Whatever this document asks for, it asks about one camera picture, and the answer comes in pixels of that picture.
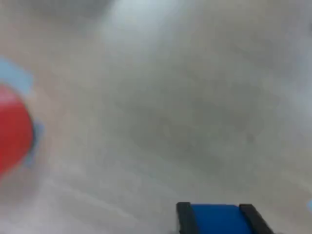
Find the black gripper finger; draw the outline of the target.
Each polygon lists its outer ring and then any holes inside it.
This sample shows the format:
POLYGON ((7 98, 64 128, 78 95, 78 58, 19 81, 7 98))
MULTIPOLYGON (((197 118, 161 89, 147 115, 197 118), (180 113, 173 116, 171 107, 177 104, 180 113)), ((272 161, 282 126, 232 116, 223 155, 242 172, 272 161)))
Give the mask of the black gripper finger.
POLYGON ((253 234, 275 234, 254 205, 240 204, 239 210, 253 234))
POLYGON ((190 202, 178 202, 175 206, 178 233, 199 234, 199 228, 190 202))

